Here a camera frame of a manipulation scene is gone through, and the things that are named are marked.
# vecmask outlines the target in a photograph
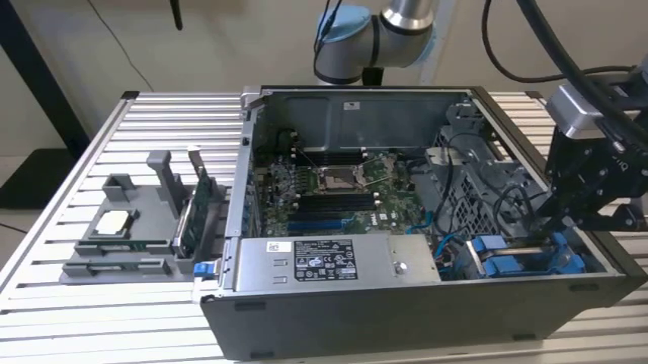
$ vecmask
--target aluminum table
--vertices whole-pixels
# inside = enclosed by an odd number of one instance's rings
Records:
[[[555,123],[544,100],[526,93],[492,96],[546,155]],[[0,272],[0,363],[230,363],[192,303],[193,283],[63,286],[58,279],[103,201],[106,176],[130,173],[135,184],[157,184],[145,163],[149,151],[172,150],[172,168],[194,183],[186,148],[201,146],[210,174],[221,184],[233,183],[240,112],[234,93],[142,93],[119,102]],[[615,235],[648,268],[648,234]],[[584,312],[544,341],[277,362],[648,362],[648,285],[615,307]]]

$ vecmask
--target blue cable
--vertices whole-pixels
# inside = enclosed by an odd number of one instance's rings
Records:
[[[421,225],[415,225],[412,226],[407,231],[405,231],[405,234],[407,235],[411,235],[412,234],[412,231],[415,229],[425,229],[429,227],[429,225],[433,224],[433,212],[432,211],[428,211],[425,213],[425,224],[421,224]]]
[[[437,251],[435,252],[435,259],[441,256],[441,253],[444,252],[444,247],[448,244],[449,240],[453,238],[455,234],[448,234],[445,235],[444,239],[441,239],[441,242],[439,243],[439,248]]]

